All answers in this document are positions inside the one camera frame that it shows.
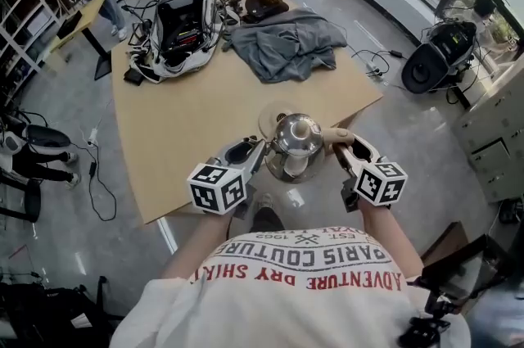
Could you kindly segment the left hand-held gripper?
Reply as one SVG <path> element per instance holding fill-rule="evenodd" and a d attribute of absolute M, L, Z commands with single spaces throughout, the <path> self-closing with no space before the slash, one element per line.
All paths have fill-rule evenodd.
<path fill-rule="evenodd" d="M 241 138 L 199 163 L 187 177 L 192 205 L 207 214 L 244 219 L 254 195 L 248 183 L 260 169 L 266 151 L 264 139 Z"/>

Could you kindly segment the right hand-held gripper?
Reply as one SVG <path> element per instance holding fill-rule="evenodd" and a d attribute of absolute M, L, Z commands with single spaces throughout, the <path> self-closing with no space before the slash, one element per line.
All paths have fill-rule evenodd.
<path fill-rule="evenodd" d="M 352 144 L 333 144 L 341 168 L 349 174 L 341 190 L 346 211 L 356 211 L 360 200 L 390 208 L 400 199 L 409 176 L 397 163 L 382 162 L 385 158 L 366 139 L 354 137 Z"/>

